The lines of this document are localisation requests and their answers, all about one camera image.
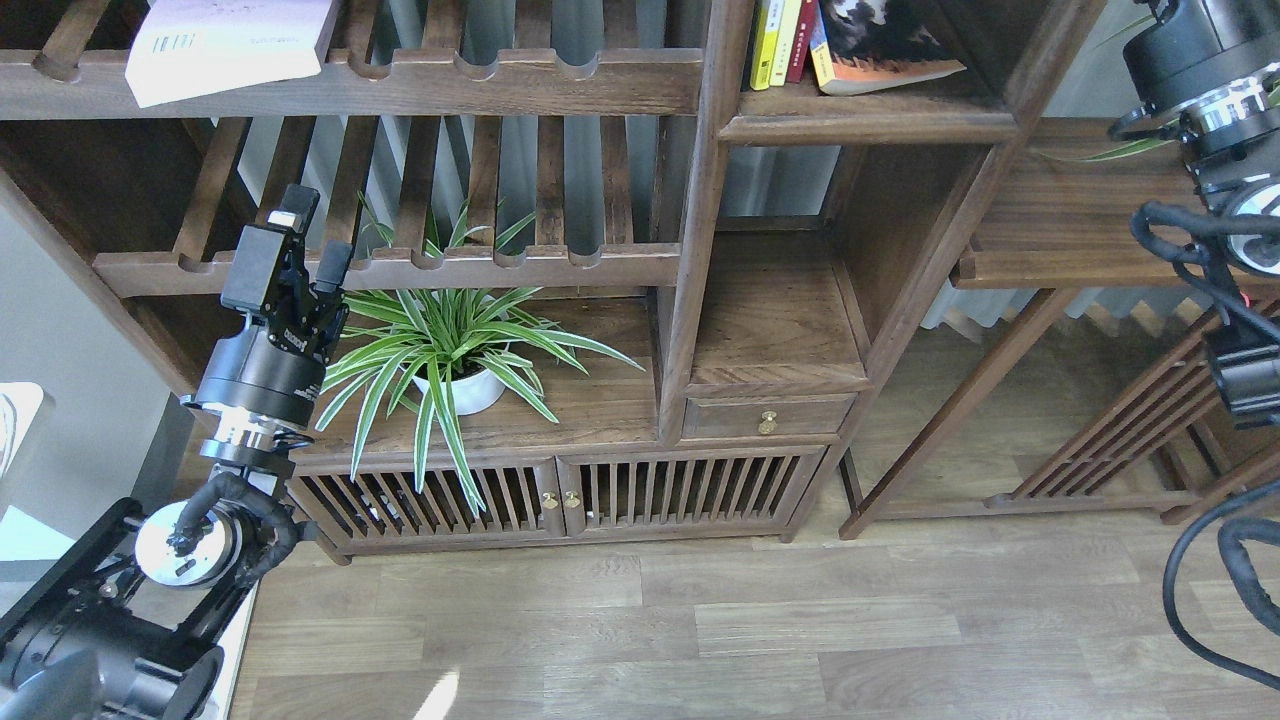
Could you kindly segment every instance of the white wall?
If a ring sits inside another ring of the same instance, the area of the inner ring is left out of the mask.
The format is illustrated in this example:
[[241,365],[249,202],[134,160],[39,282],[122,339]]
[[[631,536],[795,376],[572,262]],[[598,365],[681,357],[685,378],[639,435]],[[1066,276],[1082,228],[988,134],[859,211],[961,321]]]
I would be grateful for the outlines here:
[[[0,205],[0,382],[35,382],[52,398],[6,484],[14,507],[74,538],[129,495],[169,388],[32,232]],[[35,542],[0,543],[0,560],[42,555]]]

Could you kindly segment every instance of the book cover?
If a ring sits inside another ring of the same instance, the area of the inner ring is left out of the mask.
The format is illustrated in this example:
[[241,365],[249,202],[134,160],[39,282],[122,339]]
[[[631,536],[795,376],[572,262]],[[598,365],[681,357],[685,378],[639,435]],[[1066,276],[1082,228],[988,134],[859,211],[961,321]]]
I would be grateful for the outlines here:
[[155,0],[124,79],[140,108],[314,76],[338,0]]
[[859,95],[964,69],[911,13],[908,0],[818,0],[809,41],[818,88]]
[[800,3],[796,37],[791,45],[791,60],[787,67],[787,82],[800,82],[800,76],[804,74],[804,61],[809,58],[809,38],[813,37],[813,23],[818,13],[818,0],[800,0]]
[[751,90],[768,90],[773,51],[778,47],[785,0],[760,0],[756,8],[755,49],[751,53]]
[[773,51],[769,87],[781,87],[787,82],[787,69],[791,67],[791,44],[796,38],[796,24],[800,22],[801,1],[785,0],[782,5],[782,23],[778,26],[778,46]]

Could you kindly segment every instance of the slatted cabinet door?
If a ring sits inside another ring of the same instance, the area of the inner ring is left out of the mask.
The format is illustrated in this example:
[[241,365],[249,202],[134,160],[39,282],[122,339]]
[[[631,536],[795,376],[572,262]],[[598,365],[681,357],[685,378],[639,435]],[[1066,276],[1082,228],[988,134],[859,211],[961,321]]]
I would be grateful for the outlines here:
[[559,457],[571,538],[767,534],[790,523],[823,447]]
[[448,550],[563,538],[556,464],[472,468],[485,500],[471,515],[453,469],[426,471],[422,492],[411,471],[307,474],[289,495],[342,555]]

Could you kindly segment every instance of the brass knob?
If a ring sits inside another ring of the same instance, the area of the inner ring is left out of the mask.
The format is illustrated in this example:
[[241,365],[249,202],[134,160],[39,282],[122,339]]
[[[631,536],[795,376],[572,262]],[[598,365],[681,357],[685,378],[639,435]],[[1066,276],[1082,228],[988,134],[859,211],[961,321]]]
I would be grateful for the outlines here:
[[760,427],[758,429],[762,436],[771,434],[773,430],[778,429],[778,414],[773,410],[760,413]]

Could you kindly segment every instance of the red book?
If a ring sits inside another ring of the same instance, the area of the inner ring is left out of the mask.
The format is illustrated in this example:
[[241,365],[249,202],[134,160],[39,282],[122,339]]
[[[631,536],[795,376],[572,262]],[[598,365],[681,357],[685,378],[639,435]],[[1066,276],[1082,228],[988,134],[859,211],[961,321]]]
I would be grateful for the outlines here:
[[796,40],[791,44],[791,67],[787,68],[787,82],[800,82],[804,74],[804,60],[809,56],[809,37],[818,14],[818,0],[801,0],[800,22],[796,23]]

